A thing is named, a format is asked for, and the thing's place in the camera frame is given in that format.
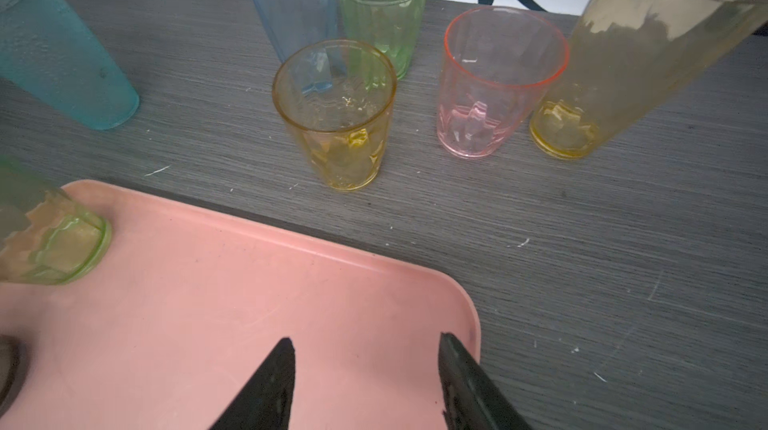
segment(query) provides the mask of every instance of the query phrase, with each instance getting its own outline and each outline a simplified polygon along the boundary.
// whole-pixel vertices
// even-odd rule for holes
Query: cup base
[[[112,243],[112,225],[106,219],[104,219],[104,236],[101,237],[101,242],[98,243],[88,261],[85,262],[80,270],[72,273],[67,279],[60,281],[56,285],[64,285],[87,275],[99,262],[104,258],[104,254],[109,249],[109,244]]]
[[[112,129],[112,128],[115,128],[115,127],[120,127],[120,125],[122,125],[123,123],[127,122],[133,115],[136,114],[136,110],[139,109],[139,103],[141,103],[141,98],[139,97],[139,95],[137,95],[136,96],[136,104],[134,104],[134,107],[128,112],[128,114],[124,118],[118,120],[116,123],[111,123],[111,124],[109,124],[106,127],[92,127],[91,125],[89,125],[89,126],[92,129],[98,129],[98,130],[105,130],[105,129]]]
[[[368,185],[370,182],[372,182],[372,181],[373,181],[373,179],[374,179],[374,178],[375,178],[377,175],[379,175],[379,169],[378,169],[378,168],[376,169],[376,171],[375,171],[375,172],[373,172],[373,174],[372,174],[372,175],[370,175],[370,176],[368,177],[368,179],[367,179],[365,182],[363,182],[363,183],[360,183],[360,185],[357,185],[357,186],[352,186],[352,187],[345,187],[345,188],[340,188],[340,187],[338,187],[338,186],[333,186],[333,185],[331,185],[330,183],[326,183],[326,184],[327,184],[327,185],[329,185],[329,186],[330,186],[331,188],[333,188],[334,190],[336,190],[337,192],[344,192],[344,193],[347,193],[347,192],[354,192],[355,190],[359,190],[359,189],[360,189],[360,188],[362,188],[363,186],[367,186],[367,185]]]
[[[536,129],[533,127],[533,125],[528,125],[528,130],[531,133],[531,139],[533,140],[533,143],[536,143],[536,146],[549,156],[554,156],[555,158],[560,159],[580,159],[591,153],[589,151],[582,153],[566,152],[561,149],[557,149],[547,143],[547,141],[541,135],[539,135],[538,132],[536,132]]]
[[[455,148],[451,148],[443,138],[443,135],[440,133],[437,134],[437,139],[440,140],[440,143],[448,150],[449,153],[451,153],[453,156],[458,156],[461,159],[482,159],[486,156],[491,156],[498,149],[498,147],[493,147],[485,149],[480,153],[462,153]]]

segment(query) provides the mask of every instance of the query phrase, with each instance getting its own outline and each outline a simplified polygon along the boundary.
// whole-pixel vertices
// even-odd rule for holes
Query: scratch on table
[[[693,313],[700,313],[701,315],[711,316],[716,319],[734,321],[735,323],[739,323],[744,326],[751,326],[755,329],[768,330],[768,326],[761,325],[760,323],[753,323],[752,321],[747,321],[747,320],[739,320],[739,319],[731,318],[729,316],[721,315],[720,313],[713,313],[712,311],[699,310],[686,305],[680,305],[679,303],[673,303],[672,301],[654,300],[654,302],[661,305],[673,306],[676,309],[682,309],[685,311],[692,311]]]
[[[674,357],[669,357],[669,356],[665,356],[665,355],[655,355],[655,356],[653,356],[651,358],[655,358],[655,359],[661,360],[662,362],[671,362],[671,363],[674,363],[676,365],[682,365],[682,366],[688,367],[688,368],[696,368],[696,370],[700,370],[702,372],[707,372],[707,373],[714,373],[715,372],[715,370],[713,368],[707,368],[707,367],[703,367],[703,366],[698,366],[695,363],[686,362],[682,358],[674,358]]]
[[[623,336],[621,337],[621,339],[619,340],[619,343],[617,343],[617,344],[616,344],[616,348],[615,348],[615,349],[614,349],[614,350],[613,350],[613,351],[610,353],[610,355],[609,355],[609,356],[605,357],[605,359],[603,360],[603,362],[602,362],[602,363],[600,363],[600,366],[598,367],[598,370],[600,370],[602,367],[604,367],[604,366],[605,366],[605,364],[606,364],[606,363],[608,363],[608,361],[609,361],[611,358],[614,358],[614,357],[616,356],[616,354],[618,354],[618,353],[619,353],[619,351],[621,350],[621,346],[624,344],[624,342],[626,342],[626,341],[627,341],[627,338],[629,338],[629,336],[630,336],[630,335],[632,335],[632,332],[634,332],[634,331],[635,331],[635,330],[637,330],[637,329],[638,329],[638,327],[637,327],[637,326],[633,326],[632,328],[630,328],[629,330],[627,330],[627,331],[624,333],[624,335],[623,335]]]
[[[156,170],[154,170],[152,173],[147,173],[147,174],[146,174],[146,175],[144,175],[144,176],[150,176],[150,175],[154,175],[155,173],[160,173],[160,172],[163,172],[163,171],[167,170],[168,168],[170,168],[170,165],[168,165],[168,166],[164,166],[164,167],[163,167],[163,168],[161,168],[161,169],[156,169]]]
[[[650,295],[648,295],[648,301],[653,301],[654,295],[656,295],[656,290],[659,289],[659,283],[661,283],[661,277],[664,276],[664,270],[659,271],[659,278],[656,279],[656,285],[654,285],[654,289],[650,291]]]

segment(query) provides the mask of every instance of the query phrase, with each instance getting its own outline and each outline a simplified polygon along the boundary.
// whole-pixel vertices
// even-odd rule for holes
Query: wood grain surface
[[[545,156],[526,123],[466,162],[435,121],[442,33],[470,5],[430,0],[382,171],[342,194],[283,130],[250,0],[67,1],[140,109],[91,131],[2,82],[0,153],[448,273],[537,428],[768,428],[768,38],[583,161]]]

